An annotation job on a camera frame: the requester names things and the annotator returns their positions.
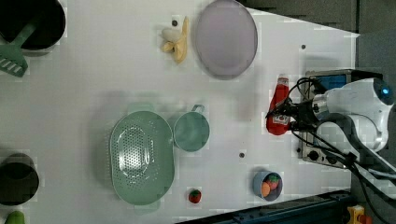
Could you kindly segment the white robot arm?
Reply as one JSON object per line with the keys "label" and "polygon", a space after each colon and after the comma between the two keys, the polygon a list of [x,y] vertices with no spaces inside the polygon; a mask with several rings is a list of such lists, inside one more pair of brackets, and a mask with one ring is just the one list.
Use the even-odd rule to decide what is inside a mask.
{"label": "white robot arm", "polygon": [[294,103],[288,95],[271,106],[265,118],[288,118],[287,129],[307,133],[317,147],[342,163],[375,193],[395,199],[395,166],[379,155],[389,140],[394,106],[392,89],[379,78],[366,78]]}

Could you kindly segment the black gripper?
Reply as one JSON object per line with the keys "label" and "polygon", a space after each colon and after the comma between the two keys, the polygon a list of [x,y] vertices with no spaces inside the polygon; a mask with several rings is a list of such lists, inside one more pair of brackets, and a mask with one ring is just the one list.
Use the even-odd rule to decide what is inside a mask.
{"label": "black gripper", "polygon": [[288,131],[313,131],[316,127],[317,118],[311,100],[295,104],[290,98],[287,98],[280,112],[290,116]]}

